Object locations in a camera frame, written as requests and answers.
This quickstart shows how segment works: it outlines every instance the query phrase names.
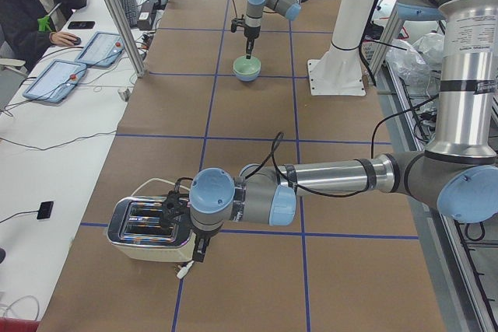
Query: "keyboard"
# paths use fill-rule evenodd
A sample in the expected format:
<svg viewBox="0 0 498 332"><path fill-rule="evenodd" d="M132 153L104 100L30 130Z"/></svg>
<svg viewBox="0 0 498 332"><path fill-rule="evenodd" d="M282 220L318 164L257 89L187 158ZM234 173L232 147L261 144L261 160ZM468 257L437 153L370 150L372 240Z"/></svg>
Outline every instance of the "keyboard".
<svg viewBox="0 0 498 332"><path fill-rule="evenodd" d="M119 0L130 27L136 27L139 20L137 0Z"/></svg>

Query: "white pole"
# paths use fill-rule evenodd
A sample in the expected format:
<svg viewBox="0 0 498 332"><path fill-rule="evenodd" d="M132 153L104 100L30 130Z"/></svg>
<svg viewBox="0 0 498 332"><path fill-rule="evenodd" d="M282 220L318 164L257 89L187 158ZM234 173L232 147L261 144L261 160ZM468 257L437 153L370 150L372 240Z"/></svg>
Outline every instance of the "white pole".
<svg viewBox="0 0 498 332"><path fill-rule="evenodd" d="M365 95L357 47L374 2L341 0L329 50L308 61L311 95Z"/></svg>

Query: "chair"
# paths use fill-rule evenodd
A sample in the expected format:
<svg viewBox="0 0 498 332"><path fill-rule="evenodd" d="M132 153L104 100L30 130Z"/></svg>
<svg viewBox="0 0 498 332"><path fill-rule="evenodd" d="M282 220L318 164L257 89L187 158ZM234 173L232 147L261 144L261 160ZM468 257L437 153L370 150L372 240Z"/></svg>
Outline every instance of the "chair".
<svg viewBox="0 0 498 332"><path fill-rule="evenodd" d="M26 78L26 69L24 71L21 69L24 64L25 61L16 59L16 54L5 41L3 29L0 25L0 71L7 69Z"/></svg>
<svg viewBox="0 0 498 332"><path fill-rule="evenodd" d="M25 61L16 60L15 57L14 51L5 42L0 26L0 109L9 103L27 77Z"/></svg>

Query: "tiled grid surface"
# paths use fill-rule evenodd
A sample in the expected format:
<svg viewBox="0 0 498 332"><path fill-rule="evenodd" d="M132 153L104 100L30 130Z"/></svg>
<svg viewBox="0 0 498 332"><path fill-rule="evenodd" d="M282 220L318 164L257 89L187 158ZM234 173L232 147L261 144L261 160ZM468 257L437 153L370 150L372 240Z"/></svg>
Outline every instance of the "tiled grid surface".
<svg viewBox="0 0 498 332"><path fill-rule="evenodd" d="M101 234L116 201L144 180L210 166L236 175L278 131L281 163L368 158L382 118L375 90L313 97L305 79L307 59L328 49L338 3L311 0L292 25L266 15L254 49L261 76L244 84L231 72L245 45L230 33L231 1L171 0L41 332L132 331L140 321L178 332L444 330L404 197L306 197L287 227L226 223L180 282L171 266L130 260ZM377 151L389 150L382 129ZM167 190L153 183L142 194Z"/></svg>

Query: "black jacket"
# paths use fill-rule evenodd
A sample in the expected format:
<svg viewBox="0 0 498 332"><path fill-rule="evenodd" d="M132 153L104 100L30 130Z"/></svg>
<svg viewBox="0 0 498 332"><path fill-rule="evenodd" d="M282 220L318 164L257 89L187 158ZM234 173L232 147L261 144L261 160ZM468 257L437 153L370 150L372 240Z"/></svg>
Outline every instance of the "black jacket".
<svg viewBox="0 0 498 332"><path fill-rule="evenodd" d="M62 3L60 10L66 19L72 15L72 9L80 9L86 0L54 0ZM16 57L26 61L26 68L31 70L52 43L49 34L38 31L38 19L45 17L47 11L40 0L0 0L0 25L5 40L16 53Z"/></svg>

